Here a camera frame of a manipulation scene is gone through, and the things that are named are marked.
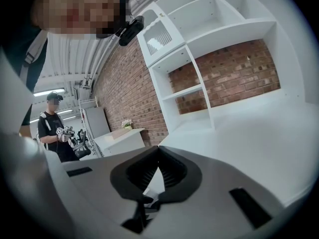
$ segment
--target white tabletop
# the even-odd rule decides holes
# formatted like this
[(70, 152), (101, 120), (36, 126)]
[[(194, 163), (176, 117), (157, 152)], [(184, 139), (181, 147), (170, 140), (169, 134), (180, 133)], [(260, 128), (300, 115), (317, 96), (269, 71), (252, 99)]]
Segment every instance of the white tabletop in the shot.
[(94, 141), (96, 142), (96, 144), (99, 146), (99, 148), (101, 150), (109, 148), (125, 139), (127, 139), (128, 137), (136, 134), (136, 133), (140, 133), (141, 131), (143, 131), (145, 128), (136, 128), (136, 129), (132, 129), (129, 132), (122, 134), (120, 137), (116, 138), (116, 139), (110, 139), (109, 137), (106, 136), (110, 136), (111, 133), (107, 133), (104, 134), (102, 136), (99, 136), (97, 138), (94, 139)]

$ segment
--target white desk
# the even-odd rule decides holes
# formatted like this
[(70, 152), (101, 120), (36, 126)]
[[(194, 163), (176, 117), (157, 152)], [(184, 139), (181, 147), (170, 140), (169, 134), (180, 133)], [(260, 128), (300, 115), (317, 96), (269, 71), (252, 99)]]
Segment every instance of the white desk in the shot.
[(129, 132), (121, 135), (115, 140), (110, 139), (111, 133), (107, 133), (94, 139), (96, 144), (101, 149), (101, 152), (105, 157), (117, 155), (120, 153), (128, 152), (135, 149), (145, 147), (140, 132), (145, 128), (132, 129)]

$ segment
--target ceiling light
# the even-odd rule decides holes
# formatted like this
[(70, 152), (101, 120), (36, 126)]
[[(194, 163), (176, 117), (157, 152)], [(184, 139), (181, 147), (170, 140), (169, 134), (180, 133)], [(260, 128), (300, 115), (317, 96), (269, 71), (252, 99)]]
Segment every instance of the ceiling light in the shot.
[(69, 118), (66, 118), (66, 119), (63, 119), (63, 120), (68, 120), (68, 119), (72, 119), (72, 118), (75, 118), (76, 116), (72, 116), (72, 117), (69, 117)]
[(42, 91), (42, 92), (34, 93), (33, 95), (34, 95), (35, 97), (39, 97), (39, 96), (49, 95), (51, 92), (60, 93), (60, 92), (64, 92), (64, 89), (47, 90), (47, 91)]
[(72, 112), (73, 110), (70, 109), (70, 110), (66, 110), (66, 111), (62, 111), (62, 112), (58, 112), (57, 114), (64, 114), (64, 113), (68, 113), (68, 112)]
[(36, 122), (36, 121), (38, 121), (38, 120), (39, 120), (39, 119), (32, 120), (32, 121), (30, 121), (30, 123)]

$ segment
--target black rectangular slot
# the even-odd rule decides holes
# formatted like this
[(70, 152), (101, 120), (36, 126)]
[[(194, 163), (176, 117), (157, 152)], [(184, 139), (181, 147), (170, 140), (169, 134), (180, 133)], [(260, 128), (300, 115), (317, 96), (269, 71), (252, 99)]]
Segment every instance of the black rectangular slot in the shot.
[(229, 191), (235, 202), (243, 211), (255, 229), (271, 220), (271, 216), (244, 189)]
[(83, 168), (67, 171), (66, 173), (68, 174), (68, 176), (72, 177), (72, 176), (77, 176), (83, 173), (88, 173), (91, 171), (92, 169), (90, 167), (83, 167)]

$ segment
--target brick wall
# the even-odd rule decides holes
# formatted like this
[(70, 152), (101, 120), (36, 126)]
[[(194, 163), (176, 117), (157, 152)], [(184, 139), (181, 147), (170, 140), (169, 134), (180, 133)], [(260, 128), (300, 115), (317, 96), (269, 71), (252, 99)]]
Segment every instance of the brick wall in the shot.
[[(211, 107), (280, 88), (275, 64), (263, 40), (229, 46), (196, 59)], [(199, 84), (193, 65), (169, 74), (174, 93)], [(181, 114), (206, 109), (203, 92), (176, 99)]]
[(95, 84), (94, 96), (104, 108), (111, 131), (132, 119), (133, 128), (144, 127), (142, 139), (158, 145), (168, 134), (150, 73), (135, 38), (128, 46), (119, 46), (104, 66)]

